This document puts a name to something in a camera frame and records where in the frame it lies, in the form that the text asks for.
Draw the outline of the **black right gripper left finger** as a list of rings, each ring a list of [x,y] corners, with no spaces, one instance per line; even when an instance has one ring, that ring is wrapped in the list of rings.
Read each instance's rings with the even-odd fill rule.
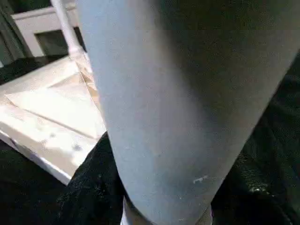
[[[119,225],[125,190],[104,133],[58,198],[55,225]]]

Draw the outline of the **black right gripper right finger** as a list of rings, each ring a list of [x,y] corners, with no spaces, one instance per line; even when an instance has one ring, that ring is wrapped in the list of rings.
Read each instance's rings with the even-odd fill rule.
[[[299,199],[288,197],[268,149],[248,141],[212,201],[215,225],[298,225]]]

